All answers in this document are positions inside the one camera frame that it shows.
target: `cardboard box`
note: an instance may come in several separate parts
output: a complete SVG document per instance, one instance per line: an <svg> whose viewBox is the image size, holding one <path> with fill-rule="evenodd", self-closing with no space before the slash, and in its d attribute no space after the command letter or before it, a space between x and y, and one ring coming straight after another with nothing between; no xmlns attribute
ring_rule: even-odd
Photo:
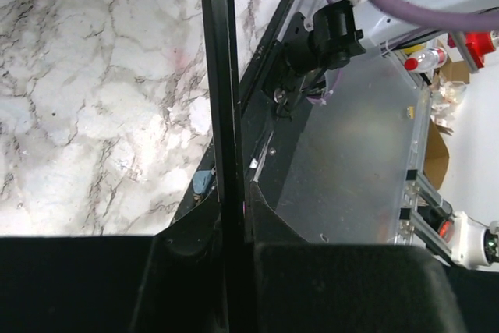
<svg viewBox="0 0 499 333"><path fill-rule="evenodd" d="M439 74L447 81L469 83L470 72L465 62L451 62L450 60L440 68Z"/></svg>
<svg viewBox="0 0 499 333"><path fill-rule="evenodd" d="M442 186L448 166L449 150L445 146L444 139L438 132L437 126L433 122L430 122L426 157L424 160L424 174L435 189L438 190Z"/></svg>

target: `blue object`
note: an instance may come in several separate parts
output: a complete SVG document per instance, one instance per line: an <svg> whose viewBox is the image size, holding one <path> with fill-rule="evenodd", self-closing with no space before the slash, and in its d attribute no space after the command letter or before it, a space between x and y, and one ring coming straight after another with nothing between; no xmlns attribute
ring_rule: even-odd
<svg viewBox="0 0 499 333"><path fill-rule="evenodd" d="M197 171L194 173L193 189L195 194L201 195L206 191L212 175L211 171Z"/></svg>

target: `red plastic part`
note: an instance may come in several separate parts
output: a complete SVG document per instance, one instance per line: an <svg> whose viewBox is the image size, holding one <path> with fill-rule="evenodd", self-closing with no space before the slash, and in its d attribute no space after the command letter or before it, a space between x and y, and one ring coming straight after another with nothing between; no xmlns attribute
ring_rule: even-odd
<svg viewBox="0 0 499 333"><path fill-rule="evenodd" d="M408 58L405 60L404 67L408 70L414 70L418 67L418 61L415 58Z"/></svg>
<svg viewBox="0 0 499 333"><path fill-rule="evenodd" d="M440 237L444 239L445 242L449 243L452 239L452 236L454 235L454 231L455 231L454 223L452 221L447 220L440 228L438 234L440 235Z"/></svg>
<svg viewBox="0 0 499 333"><path fill-rule="evenodd" d="M455 42L449 35L448 45L450 48L455 47ZM478 69L485 66L485 55L496 51L490 33L467 33L466 34L466 47L469 54L476 63Z"/></svg>

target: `black vertical post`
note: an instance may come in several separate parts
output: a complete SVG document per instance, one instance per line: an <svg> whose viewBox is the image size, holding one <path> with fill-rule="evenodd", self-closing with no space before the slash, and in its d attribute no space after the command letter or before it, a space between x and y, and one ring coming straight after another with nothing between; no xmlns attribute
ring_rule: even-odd
<svg viewBox="0 0 499 333"><path fill-rule="evenodd" d="M244 180L234 0L202 0L211 121L225 259L228 322L244 332Z"/></svg>

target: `black fabric surface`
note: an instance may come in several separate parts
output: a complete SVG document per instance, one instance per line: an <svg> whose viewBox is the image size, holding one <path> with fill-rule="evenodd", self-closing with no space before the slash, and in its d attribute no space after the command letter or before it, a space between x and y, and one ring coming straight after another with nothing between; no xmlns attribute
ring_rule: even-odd
<svg viewBox="0 0 499 333"><path fill-rule="evenodd" d="M3 238L0 332L125 332L152 237Z"/></svg>
<svg viewBox="0 0 499 333"><path fill-rule="evenodd" d="M262 333L465 332L442 266L411 246L257 247Z"/></svg>
<svg viewBox="0 0 499 333"><path fill-rule="evenodd" d="M446 267L469 333L499 331L499 274Z"/></svg>

